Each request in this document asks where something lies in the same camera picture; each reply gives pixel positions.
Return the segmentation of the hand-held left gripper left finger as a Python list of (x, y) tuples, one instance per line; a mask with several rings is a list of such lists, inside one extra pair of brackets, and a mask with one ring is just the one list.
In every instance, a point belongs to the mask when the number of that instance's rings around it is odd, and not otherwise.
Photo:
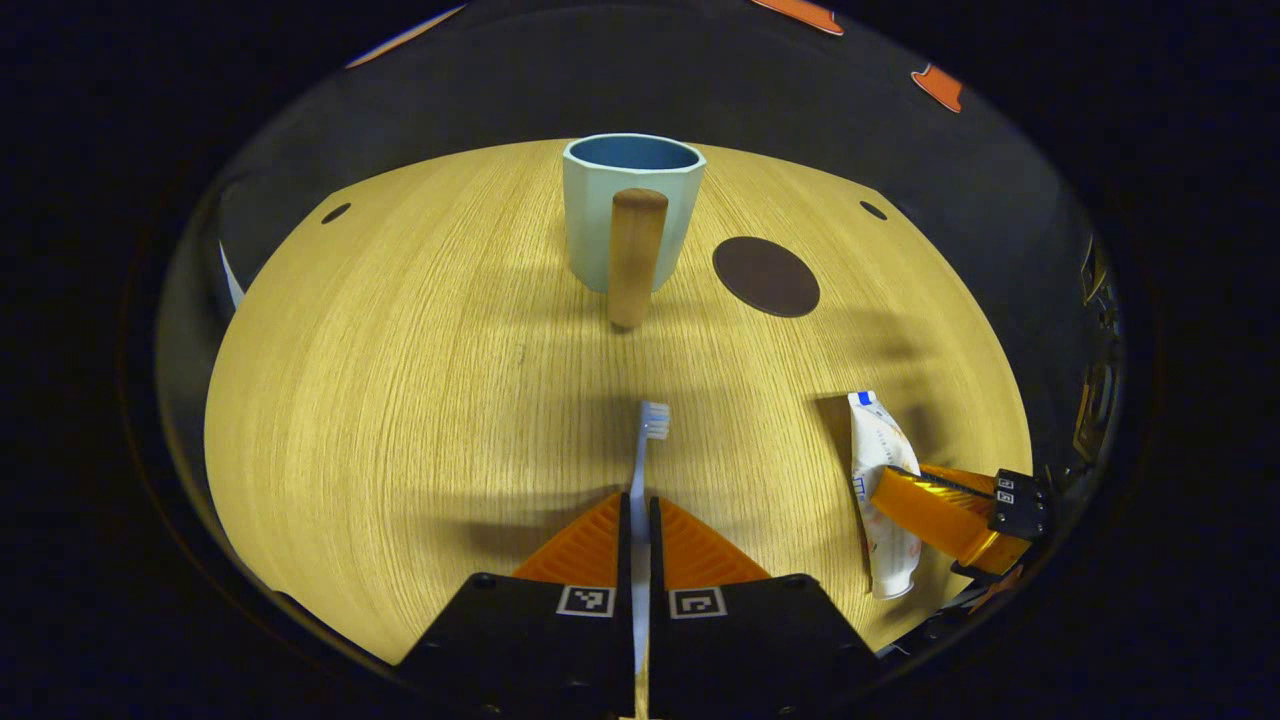
[(399, 678), (465, 719), (631, 716), (630, 546), (630, 502), (614, 493), (511, 574), (468, 577)]

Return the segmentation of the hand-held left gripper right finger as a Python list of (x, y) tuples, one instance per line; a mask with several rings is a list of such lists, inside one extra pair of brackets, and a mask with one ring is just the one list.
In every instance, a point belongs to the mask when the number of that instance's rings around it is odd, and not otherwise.
[(652, 717), (832, 719), (879, 679), (814, 577), (771, 575), (667, 498), (649, 523)]

